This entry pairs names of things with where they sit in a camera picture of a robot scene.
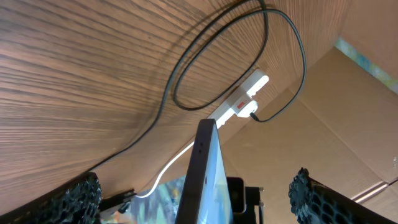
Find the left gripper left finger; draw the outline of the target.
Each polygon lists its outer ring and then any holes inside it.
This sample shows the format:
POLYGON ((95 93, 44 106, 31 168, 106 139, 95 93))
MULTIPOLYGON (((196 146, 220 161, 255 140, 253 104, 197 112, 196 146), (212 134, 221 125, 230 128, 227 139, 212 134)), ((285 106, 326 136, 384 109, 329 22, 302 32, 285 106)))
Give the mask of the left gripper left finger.
POLYGON ((101 194, 97 175, 88 172, 1 215, 1 223, 99 223, 101 194))

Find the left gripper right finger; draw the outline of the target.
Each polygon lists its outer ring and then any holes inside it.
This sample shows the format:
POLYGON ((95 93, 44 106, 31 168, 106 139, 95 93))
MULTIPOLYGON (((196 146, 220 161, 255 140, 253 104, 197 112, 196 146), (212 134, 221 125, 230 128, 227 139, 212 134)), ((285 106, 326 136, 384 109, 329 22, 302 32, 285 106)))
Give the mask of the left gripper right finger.
POLYGON ((288 196, 299 224, 396 224, 312 179, 305 168, 289 184, 288 196))

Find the smartphone with blue screen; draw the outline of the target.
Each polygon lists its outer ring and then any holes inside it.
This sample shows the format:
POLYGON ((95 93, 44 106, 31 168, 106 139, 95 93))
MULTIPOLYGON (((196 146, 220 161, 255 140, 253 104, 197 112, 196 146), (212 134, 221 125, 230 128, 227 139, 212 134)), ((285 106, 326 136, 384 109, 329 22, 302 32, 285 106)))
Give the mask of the smartphone with blue screen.
POLYGON ((175 224, 232 222, 216 121, 203 119, 198 124, 175 224))

